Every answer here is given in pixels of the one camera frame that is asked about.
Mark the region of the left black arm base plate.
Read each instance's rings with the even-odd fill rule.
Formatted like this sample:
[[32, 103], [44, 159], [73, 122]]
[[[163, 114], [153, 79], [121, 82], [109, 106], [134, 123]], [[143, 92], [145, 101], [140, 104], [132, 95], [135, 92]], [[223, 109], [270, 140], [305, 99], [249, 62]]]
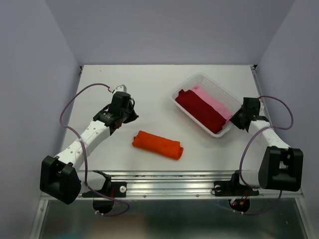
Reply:
[[125, 198], [127, 190], [127, 182], [105, 181], [103, 186], [97, 190], [98, 193], [112, 198]]

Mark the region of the white plastic basket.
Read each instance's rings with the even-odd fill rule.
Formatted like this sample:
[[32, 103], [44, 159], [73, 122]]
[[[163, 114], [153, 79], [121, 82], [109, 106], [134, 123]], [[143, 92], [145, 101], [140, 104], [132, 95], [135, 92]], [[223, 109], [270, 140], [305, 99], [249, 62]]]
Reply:
[[241, 107], [237, 97], [202, 73], [177, 86], [171, 99], [212, 137], [222, 137], [231, 129], [230, 119]]

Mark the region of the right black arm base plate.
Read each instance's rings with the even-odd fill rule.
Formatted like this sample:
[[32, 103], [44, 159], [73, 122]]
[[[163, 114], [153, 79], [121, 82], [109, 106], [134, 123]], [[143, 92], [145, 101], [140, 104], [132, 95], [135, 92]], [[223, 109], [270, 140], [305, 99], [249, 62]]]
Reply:
[[211, 191], [216, 197], [259, 196], [258, 190], [254, 191], [247, 186], [231, 181], [214, 181]]

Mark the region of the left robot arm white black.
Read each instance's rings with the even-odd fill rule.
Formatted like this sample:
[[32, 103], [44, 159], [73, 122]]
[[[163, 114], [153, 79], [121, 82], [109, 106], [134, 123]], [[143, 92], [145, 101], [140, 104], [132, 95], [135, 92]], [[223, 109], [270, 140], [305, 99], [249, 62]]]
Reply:
[[55, 157], [46, 156], [41, 164], [40, 190], [55, 199], [71, 204], [82, 188], [77, 171], [104, 140], [123, 124], [135, 121], [139, 116], [134, 110], [131, 95], [120, 85], [112, 92], [112, 101], [100, 110], [84, 132]]

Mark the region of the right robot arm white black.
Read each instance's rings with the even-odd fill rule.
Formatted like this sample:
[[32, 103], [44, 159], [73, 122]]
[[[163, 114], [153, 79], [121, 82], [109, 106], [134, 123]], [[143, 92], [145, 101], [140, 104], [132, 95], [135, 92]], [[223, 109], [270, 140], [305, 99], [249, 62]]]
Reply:
[[[262, 98], [274, 99], [282, 103], [290, 114], [290, 125], [274, 126], [265, 116], [261, 116]], [[231, 192], [241, 194], [247, 188], [298, 191], [302, 181], [304, 154], [300, 149], [290, 147], [275, 132], [275, 129], [289, 130], [294, 124], [293, 114], [287, 104], [271, 96], [245, 97], [243, 105], [230, 121], [252, 136], [241, 156], [239, 170], [235, 172], [238, 177], [229, 182]], [[254, 140], [265, 153], [258, 170], [244, 171], [243, 161]]]

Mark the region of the orange t-shirt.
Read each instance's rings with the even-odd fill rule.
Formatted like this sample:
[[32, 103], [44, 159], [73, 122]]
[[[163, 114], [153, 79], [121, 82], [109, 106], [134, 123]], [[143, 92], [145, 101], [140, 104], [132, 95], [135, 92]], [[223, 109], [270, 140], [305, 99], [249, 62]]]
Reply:
[[145, 131], [139, 131], [134, 136], [132, 145], [136, 148], [153, 152], [174, 160], [179, 160], [184, 148], [179, 141], [174, 141]]

